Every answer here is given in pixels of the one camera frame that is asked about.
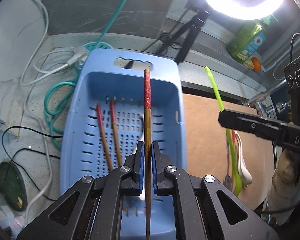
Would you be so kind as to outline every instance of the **orange fruit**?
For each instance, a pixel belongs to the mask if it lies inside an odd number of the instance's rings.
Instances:
[[[260,71],[261,70],[261,62],[256,57],[251,58],[251,62],[253,63],[253,70],[254,71]]]

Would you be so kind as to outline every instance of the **lime green utensil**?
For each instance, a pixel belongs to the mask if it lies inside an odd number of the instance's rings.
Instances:
[[[215,82],[215,80],[213,78],[211,70],[207,66],[204,67],[204,68],[205,68],[205,70],[206,70],[206,72],[208,74],[208,77],[209,77],[210,81],[211,81],[214,94],[216,95],[217,101],[219,103],[220,111],[222,112],[225,108],[223,106],[223,103],[222,103],[222,100],[221,100],[221,96],[219,94],[219,90],[218,90],[217,84],[216,84],[216,82]],[[227,139],[228,139],[228,143],[229,143],[229,147],[230,147],[232,172],[233,172],[234,181],[235,181],[234,194],[236,196],[238,196],[239,193],[240,193],[240,191],[241,191],[241,188],[242,188],[242,181],[241,181],[240,175],[238,173],[238,166],[237,166],[237,163],[236,163],[235,157],[234,157],[234,147],[233,147],[233,143],[232,143],[230,129],[226,128],[226,134],[227,134]]]

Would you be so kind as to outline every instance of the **brown board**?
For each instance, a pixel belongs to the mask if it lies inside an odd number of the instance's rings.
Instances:
[[[187,171],[203,177],[211,174],[223,182],[227,169],[226,129],[218,123],[217,100],[183,94],[186,138]],[[249,114],[253,108],[224,102],[224,107]],[[266,198],[274,173],[272,142],[253,134],[238,131],[243,144],[243,158],[252,176],[252,184],[242,187],[239,198],[252,210]]]

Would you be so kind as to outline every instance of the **dish soap bottle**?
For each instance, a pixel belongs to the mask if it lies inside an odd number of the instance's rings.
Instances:
[[[278,22],[273,14],[262,20],[249,21],[231,39],[226,49],[235,61],[245,62],[262,45],[268,36],[271,17]]]

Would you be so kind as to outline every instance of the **silver screw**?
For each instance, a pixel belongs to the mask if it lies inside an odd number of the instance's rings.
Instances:
[[[128,172],[128,171],[130,171],[130,168],[128,166],[121,166],[120,167],[120,171],[122,171],[122,172]]]
[[[204,180],[208,183],[214,182],[215,178],[212,175],[207,175],[204,177]]]
[[[173,165],[167,166],[166,169],[167,169],[167,171],[170,171],[170,172],[175,172],[177,170],[177,168],[175,166],[173,166]]]
[[[83,183],[90,183],[92,181],[92,177],[91,176],[84,176],[82,178],[82,182]]]

